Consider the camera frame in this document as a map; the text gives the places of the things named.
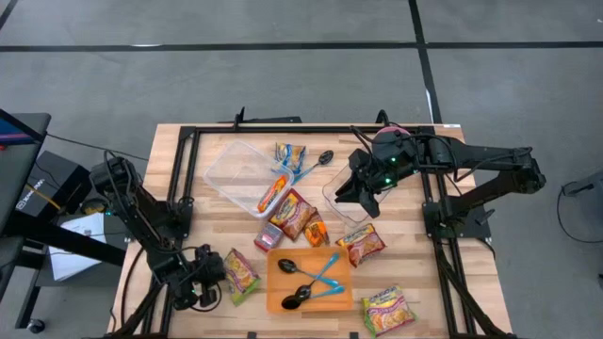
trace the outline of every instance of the wooden tabletop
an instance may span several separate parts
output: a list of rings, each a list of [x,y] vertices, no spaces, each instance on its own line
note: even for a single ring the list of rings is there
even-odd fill
[[[171,177],[179,124],[157,126],[151,157],[144,180],[144,187],[158,200],[165,200]],[[456,137],[463,140],[463,132],[458,125],[435,125],[438,135]],[[398,284],[409,301],[418,321],[408,327],[394,330],[384,337],[391,338],[444,338],[448,337],[446,319],[442,306],[442,296],[434,260],[433,245],[425,235],[421,203],[424,202],[423,188],[419,175],[399,182],[381,203],[382,214],[373,221],[377,232],[387,245],[378,255],[368,259],[358,268],[352,269],[354,306],[351,311],[335,313],[297,313],[293,315],[271,315],[266,311],[266,254],[253,243],[263,226],[242,208],[220,197],[208,186],[202,175],[215,157],[235,139],[242,139],[266,154],[274,152],[274,143],[287,142],[306,145],[306,164],[313,164],[326,151],[334,151],[334,160],[325,167],[318,167],[296,184],[295,189],[324,218],[331,239],[338,239],[350,231],[343,221],[325,206],[322,187],[348,165],[348,156],[359,147],[360,142],[352,134],[212,134],[202,135],[192,195],[195,199],[194,217],[190,237],[185,246],[201,246],[208,243],[222,257],[234,247],[245,255],[262,278],[259,288],[238,307],[233,305],[225,282],[221,282],[224,298],[220,306],[208,314],[191,310],[174,311],[171,317],[170,338],[199,337],[245,337],[248,331],[255,331],[264,337],[349,337],[351,331],[358,331],[361,337],[370,337],[364,324],[361,298],[371,297],[385,288]],[[183,166],[179,187],[182,190],[186,166]],[[459,183],[465,192],[474,187],[473,177]],[[432,178],[432,187],[437,187]],[[449,194],[454,188],[448,187]],[[433,190],[437,198],[437,189]],[[474,239],[460,239],[464,272],[468,288],[481,308],[504,331],[511,331],[509,317],[497,268],[492,252]],[[309,247],[301,235],[293,243],[285,238],[280,248]],[[123,283],[139,244],[130,244],[122,269],[122,278],[115,298],[114,313],[120,318]],[[126,318],[132,314],[148,291],[151,272],[146,265],[144,254],[134,268],[128,286]],[[460,301],[453,292],[459,331],[464,330]],[[163,308],[163,295],[155,307],[153,329],[158,331]]]

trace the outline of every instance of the food package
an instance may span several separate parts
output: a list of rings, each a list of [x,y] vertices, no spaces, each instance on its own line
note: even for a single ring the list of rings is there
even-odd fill
[[[327,225],[325,225],[324,221],[322,221],[318,211],[316,211],[312,217],[310,217],[305,225],[305,228],[303,229],[303,233],[312,247],[318,247],[322,245],[322,243],[329,245]]]
[[[276,208],[270,222],[278,226],[286,236],[295,241],[316,210],[295,189],[291,189]]]
[[[298,175],[302,170],[303,159],[305,158],[305,146],[277,143],[274,158],[293,171],[293,174]]]
[[[269,251],[277,247],[282,238],[283,231],[268,222],[253,242],[261,250]]]
[[[235,306],[240,305],[257,287],[260,276],[238,250],[231,249],[224,258],[224,271]]]
[[[373,338],[398,327],[416,321],[402,295],[402,289],[395,285],[369,299],[363,298],[365,324]]]
[[[281,191],[283,190],[283,187],[285,187],[285,185],[286,185],[286,176],[281,175],[274,182],[274,184],[266,191],[266,193],[264,193],[264,196],[262,196],[262,199],[260,199],[260,202],[257,204],[257,210],[260,211],[260,213],[266,211],[266,209],[274,201],[276,196],[279,195],[279,193],[281,193]]]
[[[385,243],[370,223],[337,240],[336,244],[348,250],[350,263],[354,267],[358,267],[371,255],[385,249]]]

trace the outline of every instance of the orange plate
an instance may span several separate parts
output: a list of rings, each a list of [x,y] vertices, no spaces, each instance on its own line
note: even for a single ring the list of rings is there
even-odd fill
[[[346,292],[334,296],[320,297],[304,301],[297,310],[286,310],[281,302],[286,296],[295,294],[295,291],[303,284],[312,281],[309,276],[300,273],[284,273],[278,266],[281,259],[290,259],[295,265],[308,273],[318,274],[327,264],[329,258],[335,252],[339,252],[339,260],[335,262],[324,276],[335,279],[346,286]],[[268,252],[268,291],[266,294],[266,306],[270,313],[291,312],[314,312],[314,311],[344,311],[351,310],[353,301],[351,299],[351,277],[350,260],[348,252],[339,247],[319,247],[313,249],[278,249]],[[325,292],[331,286],[317,281],[312,285],[312,294]]]

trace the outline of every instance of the gray carpet floor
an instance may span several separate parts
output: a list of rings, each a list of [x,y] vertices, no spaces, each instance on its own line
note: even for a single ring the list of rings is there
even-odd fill
[[[0,0],[0,11],[9,0]],[[419,0],[426,41],[603,40],[595,0]],[[0,46],[307,40],[414,41],[404,0],[19,0]],[[445,123],[467,142],[534,147],[546,187],[490,204],[497,268],[513,329],[529,338],[595,339],[603,332],[603,245],[560,229],[561,185],[603,170],[603,49],[430,50]],[[0,53],[0,106],[48,112],[49,131],[148,155],[161,122],[300,116],[305,122],[430,122],[416,50]],[[100,152],[48,139],[85,167]],[[146,164],[134,160],[139,172]],[[488,174],[477,175],[478,182]],[[562,199],[568,230],[603,239],[602,198]],[[13,329],[32,272],[18,268],[0,303],[2,338],[77,338],[106,329],[120,271],[104,285],[43,288],[34,316],[48,329]]]

